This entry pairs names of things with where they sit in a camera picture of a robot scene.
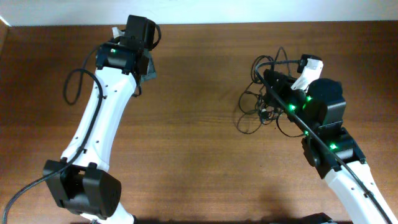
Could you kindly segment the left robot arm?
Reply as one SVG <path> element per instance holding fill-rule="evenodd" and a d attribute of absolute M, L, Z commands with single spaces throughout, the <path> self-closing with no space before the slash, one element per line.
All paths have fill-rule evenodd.
<path fill-rule="evenodd" d="M 73 139 L 59 161 L 44 165 L 45 181 L 58 207 L 92 223 L 135 223 L 122 206 L 121 182 L 109 174 L 113 141 L 124 109 L 142 93 L 141 83 L 155 78 L 150 54 L 161 39 L 152 20 L 130 15 L 126 28 L 96 49 L 96 70 L 77 69 L 93 79 L 93 88 Z"/>

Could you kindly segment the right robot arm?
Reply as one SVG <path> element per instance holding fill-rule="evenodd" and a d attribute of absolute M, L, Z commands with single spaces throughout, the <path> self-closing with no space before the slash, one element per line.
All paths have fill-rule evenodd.
<path fill-rule="evenodd" d="M 293 90 L 289 77 L 268 71 L 258 75 L 275 107 L 303 132 L 308 163 L 335 193 L 353 223 L 397 223 L 378 189 L 366 156 L 343 127 L 346 102 L 341 84 L 318 78 Z"/>

